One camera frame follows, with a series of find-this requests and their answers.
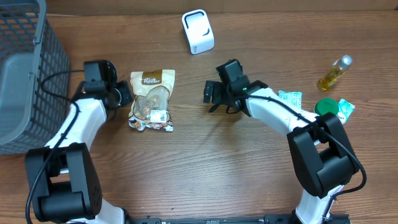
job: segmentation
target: bin handle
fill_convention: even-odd
[[[45,25],[45,15],[47,13],[47,4],[45,0],[36,0],[39,4],[40,12],[39,12],[39,20],[37,21],[36,33],[33,39],[33,43],[35,45],[40,44],[42,42],[43,33],[44,33],[44,25]]]

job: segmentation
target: yellow liquid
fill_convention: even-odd
[[[337,78],[342,76],[344,72],[345,71],[342,71],[338,68],[332,68],[331,70],[329,70],[329,72],[324,77],[319,79],[319,89],[321,89],[322,91],[330,90],[333,84],[335,84],[335,82],[337,81]]]

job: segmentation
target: brown label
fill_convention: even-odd
[[[153,72],[144,72],[142,74],[143,85],[158,85],[162,83],[162,70],[156,70]]]

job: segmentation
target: wooden table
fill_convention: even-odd
[[[224,108],[208,114],[202,103],[215,67],[237,58],[250,80],[275,91],[301,91],[302,106],[330,97],[356,106],[345,125],[367,170],[365,189],[339,198],[335,213],[353,223],[398,219],[398,14],[296,12],[212,14],[215,48],[191,55],[181,15],[51,17],[72,68],[111,60],[120,80],[131,71],[175,69],[170,113],[175,131],[132,130],[125,107],[96,136],[91,156],[104,198],[133,217],[250,217],[290,213],[302,192],[285,136],[244,114]],[[316,87],[344,54],[350,70],[335,88]],[[83,80],[72,75],[71,88]],[[347,186],[361,180],[356,174]],[[24,155],[0,157],[0,223],[24,223],[28,193]]]

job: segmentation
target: blue-gray bin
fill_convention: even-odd
[[[69,58],[46,19],[45,0],[0,1],[0,154],[44,147],[61,127],[68,104],[40,89],[69,70]],[[69,74],[45,83],[67,96]]]

